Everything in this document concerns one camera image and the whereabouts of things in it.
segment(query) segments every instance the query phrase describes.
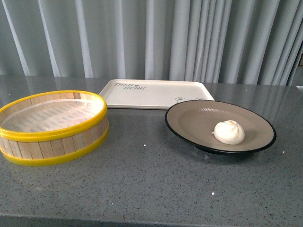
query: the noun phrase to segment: tray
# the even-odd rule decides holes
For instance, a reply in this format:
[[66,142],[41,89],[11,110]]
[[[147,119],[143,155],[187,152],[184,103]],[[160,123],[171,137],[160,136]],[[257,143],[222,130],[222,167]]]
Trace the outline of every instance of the tray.
[[114,79],[100,92],[109,108],[162,109],[188,100],[214,100],[198,82]]

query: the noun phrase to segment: speckled surface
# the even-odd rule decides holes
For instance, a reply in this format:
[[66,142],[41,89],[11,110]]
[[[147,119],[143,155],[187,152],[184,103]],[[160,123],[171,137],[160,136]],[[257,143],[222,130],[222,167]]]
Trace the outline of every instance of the speckled surface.
[[[0,106],[51,90],[99,93],[107,82],[0,76]],[[84,157],[25,167],[0,156],[0,226],[302,226],[303,92],[205,86],[215,100],[268,119],[274,145],[208,154],[170,132],[165,111],[109,109],[108,138]]]

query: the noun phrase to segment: gray plate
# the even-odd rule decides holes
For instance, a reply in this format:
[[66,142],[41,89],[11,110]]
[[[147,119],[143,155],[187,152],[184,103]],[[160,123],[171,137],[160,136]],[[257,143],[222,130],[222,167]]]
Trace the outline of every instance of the gray plate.
[[[218,122],[234,120],[245,132],[237,145],[218,141],[211,134]],[[237,105],[192,100],[173,105],[165,114],[169,129],[183,140],[211,153],[247,153],[269,148],[276,140],[274,127],[260,115]]]

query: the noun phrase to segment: curtain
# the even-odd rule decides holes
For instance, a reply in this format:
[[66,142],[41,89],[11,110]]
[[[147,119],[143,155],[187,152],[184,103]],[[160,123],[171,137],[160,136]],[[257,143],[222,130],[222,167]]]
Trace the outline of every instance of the curtain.
[[287,85],[303,0],[1,0],[0,75]]

